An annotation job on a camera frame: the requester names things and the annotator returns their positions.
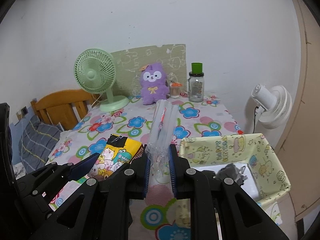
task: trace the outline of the purple plush toy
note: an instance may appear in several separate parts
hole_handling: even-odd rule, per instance
[[[140,84],[143,104],[151,105],[160,99],[166,99],[169,87],[165,85],[167,75],[161,63],[153,63],[142,69]]]

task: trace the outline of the green desk fan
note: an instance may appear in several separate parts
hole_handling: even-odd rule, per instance
[[[75,62],[74,74],[79,86],[91,93],[107,93],[107,100],[100,103],[102,112],[121,109],[129,103],[125,96],[113,96],[112,86],[116,81],[113,57],[101,49],[88,49]]]

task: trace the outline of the glass jar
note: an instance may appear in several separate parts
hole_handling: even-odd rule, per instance
[[[182,87],[181,83],[170,81],[170,97],[171,98],[179,98],[180,97],[180,87]]]
[[[188,95],[190,102],[202,102],[204,97],[204,73],[189,72]]]

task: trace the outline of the yellow cartoon bag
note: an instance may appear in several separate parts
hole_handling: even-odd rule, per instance
[[[99,181],[108,178],[123,163],[129,163],[135,156],[141,156],[143,146],[141,142],[125,136],[111,134],[107,145],[100,154],[88,176]]]
[[[291,189],[274,150],[262,133],[183,138],[179,155],[190,167],[247,163],[260,194],[257,202],[267,208]]]

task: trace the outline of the white standing fan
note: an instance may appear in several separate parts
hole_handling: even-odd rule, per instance
[[[274,129],[288,119],[292,109],[292,98],[284,86],[274,86],[270,90],[257,85],[251,93],[252,98],[260,105],[255,111],[255,124],[259,121],[263,127]]]

